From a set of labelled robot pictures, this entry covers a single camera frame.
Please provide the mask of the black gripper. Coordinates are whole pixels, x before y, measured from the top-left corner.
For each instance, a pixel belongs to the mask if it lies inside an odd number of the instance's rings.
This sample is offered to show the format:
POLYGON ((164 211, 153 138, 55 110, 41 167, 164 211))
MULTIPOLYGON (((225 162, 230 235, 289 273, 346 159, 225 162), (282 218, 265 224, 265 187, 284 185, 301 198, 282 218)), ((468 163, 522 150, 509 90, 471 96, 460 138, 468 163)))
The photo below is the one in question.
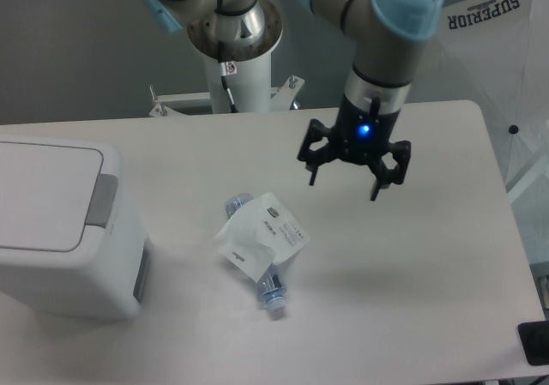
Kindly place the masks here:
POLYGON ((371 108, 377 110, 377 99, 363 110, 344 96, 333 127, 329 128, 315 118, 310 120, 297 156, 311 173, 310 186, 314 185, 321 165, 337 159, 365 165, 367 157, 374 159, 371 170, 376 177, 371 201, 375 201, 379 191, 387 189, 392 183, 404 183, 411 159, 411 142, 389 141, 401 111, 371 115, 371 108), (393 168, 388 168, 383 162, 383 156, 387 153, 395 162, 393 168))

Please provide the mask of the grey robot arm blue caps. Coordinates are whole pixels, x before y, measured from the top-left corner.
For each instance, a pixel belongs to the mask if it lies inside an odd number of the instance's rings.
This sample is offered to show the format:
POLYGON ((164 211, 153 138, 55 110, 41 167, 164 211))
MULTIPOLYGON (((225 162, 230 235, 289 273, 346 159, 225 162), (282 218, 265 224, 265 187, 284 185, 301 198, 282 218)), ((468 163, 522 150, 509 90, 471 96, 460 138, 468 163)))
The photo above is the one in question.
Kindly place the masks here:
MULTIPOLYGON (((341 160, 367 166, 373 191, 405 180, 409 141, 390 140, 443 0, 299 0, 356 45, 334 125, 312 120, 298 160, 311 174, 341 160)), ((271 111, 270 55, 282 36, 269 0, 143 0, 169 32, 184 29, 208 67, 216 113, 271 111)))

